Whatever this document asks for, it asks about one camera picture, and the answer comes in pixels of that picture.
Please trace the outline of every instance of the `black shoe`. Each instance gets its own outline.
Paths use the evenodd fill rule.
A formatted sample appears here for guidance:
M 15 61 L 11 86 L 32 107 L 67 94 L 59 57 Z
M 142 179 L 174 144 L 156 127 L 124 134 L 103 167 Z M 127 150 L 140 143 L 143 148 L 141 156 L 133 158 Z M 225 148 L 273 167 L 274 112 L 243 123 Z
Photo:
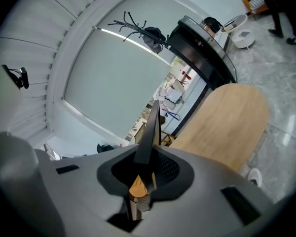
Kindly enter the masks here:
M 286 43 L 289 45 L 296 45 L 296 38 L 287 38 Z
M 284 37 L 282 31 L 278 31 L 276 29 L 268 29 L 268 32 L 280 38 Z

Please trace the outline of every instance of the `black mount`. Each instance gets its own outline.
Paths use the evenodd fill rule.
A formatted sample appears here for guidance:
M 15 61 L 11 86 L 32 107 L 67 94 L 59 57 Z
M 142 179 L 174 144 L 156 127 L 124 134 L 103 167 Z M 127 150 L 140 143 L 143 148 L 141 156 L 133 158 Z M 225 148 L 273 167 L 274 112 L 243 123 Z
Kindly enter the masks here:
M 8 73 L 10 78 L 14 81 L 14 83 L 21 89 L 22 87 L 28 88 L 29 87 L 29 80 L 28 80 L 28 73 L 26 72 L 25 68 L 20 68 L 20 71 L 16 69 L 9 69 L 7 65 L 2 65 L 4 70 Z M 11 71 L 16 72 L 20 75 L 18 78 L 15 74 L 13 74 Z

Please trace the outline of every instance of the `gray tile floor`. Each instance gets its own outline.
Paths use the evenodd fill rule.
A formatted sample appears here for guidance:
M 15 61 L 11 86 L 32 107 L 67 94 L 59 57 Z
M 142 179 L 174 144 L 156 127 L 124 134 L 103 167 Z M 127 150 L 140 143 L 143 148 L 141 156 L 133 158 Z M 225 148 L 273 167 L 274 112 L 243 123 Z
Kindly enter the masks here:
M 234 63 L 238 82 L 256 86 L 269 103 L 267 128 L 247 163 L 239 173 L 246 176 L 251 168 L 262 173 L 262 190 L 277 202 L 296 188 L 296 45 L 286 44 L 292 36 L 290 23 L 280 14 L 284 39 L 273 37 L 270 15 L 249 18 L 244 28 L 252 30 L 255 43 L 239 49 L 230 41 L 227 53 Z

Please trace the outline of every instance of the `black slot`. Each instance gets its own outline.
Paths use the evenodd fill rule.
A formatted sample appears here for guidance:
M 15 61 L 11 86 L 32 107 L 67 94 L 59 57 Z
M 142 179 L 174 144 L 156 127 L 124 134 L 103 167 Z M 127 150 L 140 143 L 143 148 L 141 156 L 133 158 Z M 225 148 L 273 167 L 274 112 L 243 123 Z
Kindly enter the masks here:
M 69 166 L 65 166 L 65 167 L 61 167 L 61 168 L 56 168 L 56 171 L 58 174 L 64 174 L 73 170 L 78 169 L 79 167 L 77 165 L 69 165 Z
M 224 188 L 221 192 L 244 225 L 248 225 L 260 217 L 260 213 L 235 187 Z

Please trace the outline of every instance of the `orange chair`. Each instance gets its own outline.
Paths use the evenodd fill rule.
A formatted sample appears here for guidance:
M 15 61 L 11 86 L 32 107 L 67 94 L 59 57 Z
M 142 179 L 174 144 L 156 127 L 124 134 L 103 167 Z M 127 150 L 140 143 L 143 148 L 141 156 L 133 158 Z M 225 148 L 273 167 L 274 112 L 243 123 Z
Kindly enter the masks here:
M 264 0 L 242 0 L 243 4 L 253 15 L 254 19 L 256 14 L 259 14 L 265 10 L 268 10 Z

